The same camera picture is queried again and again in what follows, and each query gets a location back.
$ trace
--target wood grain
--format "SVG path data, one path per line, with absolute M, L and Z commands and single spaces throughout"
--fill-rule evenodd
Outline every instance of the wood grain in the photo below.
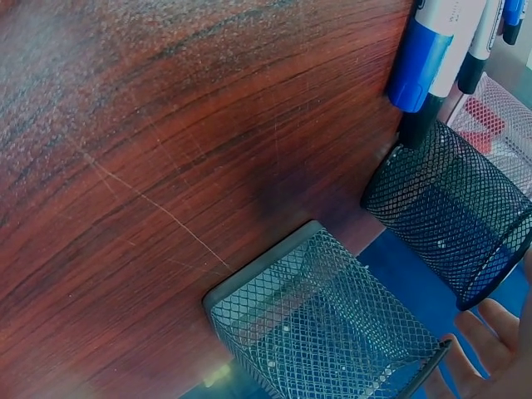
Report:
M 309 219 L 367 244 L 410 5 L 2 2 L 2 397 L 177 397 L 209 289 Z

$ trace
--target round mesh cup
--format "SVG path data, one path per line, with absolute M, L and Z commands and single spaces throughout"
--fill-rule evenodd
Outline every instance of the round mesh cup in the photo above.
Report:
M 204 307 L 274 398 L 408 398 L 450 345 L 316 221 L 210 291 Z
M 511 272 L 532 240 L 532 203 L 484 156 L 437 122 L 417 150 L 397 146 L 362 207 L 451 288 L 465 310 Z
M 447 125 L 532 198 L 532 111 L 486 74 Z

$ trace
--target black marker cap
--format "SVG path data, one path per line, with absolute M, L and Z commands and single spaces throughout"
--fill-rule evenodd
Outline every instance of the black marker cap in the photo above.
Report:
M 436 122 L 445 100 L 429 93 L 418 112 L 405 112 L 399 124 L 399 142 L 414 150 L 419 148 Z
M 488 60 L 474 58 L 469 52 L 465 56 L 464 63 L 458 73 L 458 88 L 462 93 L 473 94 L 484 73 L 485 64 Z
M 521 25 L 523 25 L 523 20 L 521 19 L 516 26 L 505 24 L 504 30 L 502 32 L 502 38 L 505 39 L 505 42 L 514 46 L 517 43 L 517 37 L 521 30 Z

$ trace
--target square mesh basket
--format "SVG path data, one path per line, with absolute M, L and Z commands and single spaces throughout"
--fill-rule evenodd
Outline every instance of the square mesh basket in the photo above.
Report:
M 440 122 L 419 149 L 391 152 L 362 206 L 452 289 L 460 310 L 486 298 L 532 240 L 529 199 Z
M 486 74 L 447 125 L 532 198 L 532 111 Z
M 204 307 L 276 398 L 409 397 L 449 347 L 315 221 L 209 292 Z

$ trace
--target pen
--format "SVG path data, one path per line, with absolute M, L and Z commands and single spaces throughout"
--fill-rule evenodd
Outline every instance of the pen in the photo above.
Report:
M 452 44 L 447 49 L 423 106 L 417 113 L 405 113 L 401 119 L 399 141 L 406 147 L 419 147 L 436 122 L 440 109 L 451 93 L 485 5 L 486 0 L 467 0 L 462 3 Z
M 463 1 L 417 1 L 388 86 L 390 102 L 402 111 L 421 109 L 452 42 Z
M 504 0 L 488 0 L 485 5 L 475 37 L 458 73 L 458 88 L 465 94 L 473 94 L 479 84 L 497 36 L 504 5 Z
M 529 0 L 506 0 L 503 12 L 505 25 L 502 37 L 511 46 L 517 43 L 517 37 L 523 25 L 528 6 Z

